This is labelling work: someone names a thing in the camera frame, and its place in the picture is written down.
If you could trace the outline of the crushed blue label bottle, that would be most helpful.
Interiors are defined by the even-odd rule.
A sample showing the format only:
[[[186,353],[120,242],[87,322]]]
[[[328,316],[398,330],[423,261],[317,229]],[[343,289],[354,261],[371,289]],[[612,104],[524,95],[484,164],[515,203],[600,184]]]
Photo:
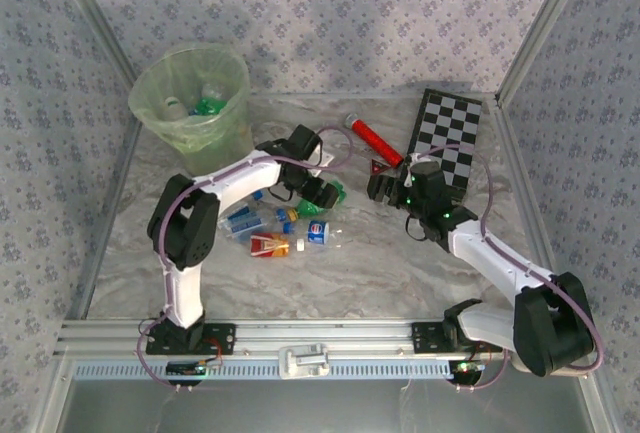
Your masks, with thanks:
[[[234,239],[245,242],[252,234],[282,233],[289,222],[283,209],[261,208],[237,217],[231,226]]]

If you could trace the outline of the red glitter tube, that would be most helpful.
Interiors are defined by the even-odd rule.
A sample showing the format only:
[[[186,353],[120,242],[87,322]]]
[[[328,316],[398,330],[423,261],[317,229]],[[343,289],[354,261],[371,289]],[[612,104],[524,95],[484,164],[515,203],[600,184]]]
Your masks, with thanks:
[[[376,133],[357,114],[351,113],[344,120],[345,126],[353,131],[369,147],[371,147],[391,167],[397,168],[404,161],[404,157]]]

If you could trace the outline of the long aluminium mounting rail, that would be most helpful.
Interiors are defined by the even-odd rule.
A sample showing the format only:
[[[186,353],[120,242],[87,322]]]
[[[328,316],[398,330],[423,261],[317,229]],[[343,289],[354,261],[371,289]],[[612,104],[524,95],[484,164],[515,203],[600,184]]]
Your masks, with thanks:
[[[335,358],[348,356],[425,356],[459,359],[466,353],[416,354],[411,324],[418,320],[214,320],[236,326],[234,351],[227,358],[276,358],[281,348],[321,343]],[[138,351],[152,359],[209,358],[212,356],[147,355],[145,347],[154,325],[151,321],[73,320],[63,324],[54,355],[71,359],[134,359]],[[501,339],[479,340],[499,347]]]

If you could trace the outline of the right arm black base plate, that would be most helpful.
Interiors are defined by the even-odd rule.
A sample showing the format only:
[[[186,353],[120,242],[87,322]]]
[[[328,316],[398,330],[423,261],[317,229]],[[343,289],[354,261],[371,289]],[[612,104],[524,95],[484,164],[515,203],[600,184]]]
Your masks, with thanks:
[[[450,321],[414,322],[411,340],[416,354],[426,353],[499,353],[502,348],[490,343],[469,339]]]

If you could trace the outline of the aluminium side rail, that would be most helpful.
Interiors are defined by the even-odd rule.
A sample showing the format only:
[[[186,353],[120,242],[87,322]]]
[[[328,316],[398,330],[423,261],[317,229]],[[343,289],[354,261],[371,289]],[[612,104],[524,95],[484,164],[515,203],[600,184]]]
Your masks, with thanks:
[[[501,145],[502,156],[508,170],[510,184],[522,221],[530,258],[538,265],[562,273],[557,266],[545,224],[533,191],[528,171],[522,157],[517,138],[508,115],[498,101],[490,96],[489,114],[493,120],[496,136]]]
[[[122,146],[118,150],[116,162],[113,164],[109,176],[108,188],[98,203],[99,215],[90,231],[87,246],[88,256],[72,290],[71,304],[65,316],[66,320],[87,318],[140,131],[140,121],[131,116]]]

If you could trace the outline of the Pepsi bottle blue cap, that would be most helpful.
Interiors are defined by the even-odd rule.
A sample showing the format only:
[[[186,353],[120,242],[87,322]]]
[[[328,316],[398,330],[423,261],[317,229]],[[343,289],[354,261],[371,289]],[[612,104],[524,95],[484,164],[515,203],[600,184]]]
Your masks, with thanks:
[[[283,225],[283,233],[290,238],[296,251],[307,248],[339,248],[346,240],[346,233],[339,224],[325,220],[298,220]]]

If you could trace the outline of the aluminium frame post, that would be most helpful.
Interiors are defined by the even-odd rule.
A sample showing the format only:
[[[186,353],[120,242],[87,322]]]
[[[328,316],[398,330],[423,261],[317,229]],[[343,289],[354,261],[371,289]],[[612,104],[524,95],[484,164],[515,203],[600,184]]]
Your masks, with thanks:
[[[506,108],[512,101],[568,1],[544,0],[542,3],[495,94],[496,102],[500,108]]]
[[[121,78],[125,88],[130,90],[137,72],[121,47],[116,34],[97,0],[74,0],[88,23],[95,40],[101,46],[107,60]]]

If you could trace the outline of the clear plastic bottle white cap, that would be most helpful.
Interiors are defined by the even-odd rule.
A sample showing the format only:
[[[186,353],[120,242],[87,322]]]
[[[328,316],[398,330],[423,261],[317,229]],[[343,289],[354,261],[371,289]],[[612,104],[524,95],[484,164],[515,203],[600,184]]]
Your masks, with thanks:
[[[201,96],[219,101],[228,101],[232,93],[226,85],[220,83],[205,83],[201,88]]]

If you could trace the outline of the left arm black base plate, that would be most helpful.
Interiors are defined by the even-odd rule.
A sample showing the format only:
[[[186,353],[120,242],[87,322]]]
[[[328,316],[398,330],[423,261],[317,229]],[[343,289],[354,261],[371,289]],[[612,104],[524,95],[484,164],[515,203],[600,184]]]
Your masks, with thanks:
[[[145,353],[165,356],[231,355],[236,340],[233,323],[196,322],[189,328],[164,321],[153,327],[148,336]]]

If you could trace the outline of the grey metal latch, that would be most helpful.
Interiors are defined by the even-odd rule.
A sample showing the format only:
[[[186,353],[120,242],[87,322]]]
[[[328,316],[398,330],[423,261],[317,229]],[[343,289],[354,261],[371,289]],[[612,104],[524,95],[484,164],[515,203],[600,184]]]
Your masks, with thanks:
[[[278,352],[278,371],[284,380],[328,376],[328,349],[321,343],[281,348]]]

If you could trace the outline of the black grey checkerboard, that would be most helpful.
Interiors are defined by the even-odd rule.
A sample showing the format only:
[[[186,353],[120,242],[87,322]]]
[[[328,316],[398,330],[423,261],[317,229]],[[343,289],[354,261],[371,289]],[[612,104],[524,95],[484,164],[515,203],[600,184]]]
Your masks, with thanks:
[[[481,113],[480,100],[427,88],[409,141],[408,154],[426,153],[443,145],[462,146],[430,154],[440,164],[457,202],[466,196]]]

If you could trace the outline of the red label bottle white cap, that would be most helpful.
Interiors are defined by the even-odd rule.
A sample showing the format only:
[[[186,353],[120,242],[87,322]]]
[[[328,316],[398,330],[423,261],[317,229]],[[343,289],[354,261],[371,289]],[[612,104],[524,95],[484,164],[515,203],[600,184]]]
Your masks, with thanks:
[[[303,239],[284,234],[258,233],[250,237],[250,255],[254,258],[284,258],[304,250]]]

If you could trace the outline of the green plastic bottle yellow cap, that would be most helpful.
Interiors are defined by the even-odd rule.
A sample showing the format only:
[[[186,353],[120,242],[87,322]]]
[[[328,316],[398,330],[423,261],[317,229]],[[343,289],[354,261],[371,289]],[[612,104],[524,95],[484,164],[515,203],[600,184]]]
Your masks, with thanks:
[[[331,184],[335,186],[338,190],[338,199],[337,199],[336,205],[339,205],[345,200],[347,196],[344,185],[340,183],[338,180],[332,180]],[[294,210],[296,211],[297,216],[299,218],[312,218],[327,212],[326,208],[321,208],[304,199],[301,199],[299,201],[299,203],[294,208]]]
[[[213,97],[202,97],[191,111],[192,116],[217,116],[227,102]]]

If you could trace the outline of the grey oval pad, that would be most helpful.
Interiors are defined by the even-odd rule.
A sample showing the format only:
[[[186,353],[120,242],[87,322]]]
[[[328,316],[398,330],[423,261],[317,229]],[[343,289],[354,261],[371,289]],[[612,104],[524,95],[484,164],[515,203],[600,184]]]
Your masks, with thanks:
[[[559,368],[550,374],[548,377],[583,377],[588,375],[586,367],[591,364],[591,360],[594,359],[594,355],[588,355],[580,358],[569,366]],[[512,366],[519,372],[532,374],[532,371],[524,364],[523,360],[518,356],[516,352],[512,352],[510,356]]]

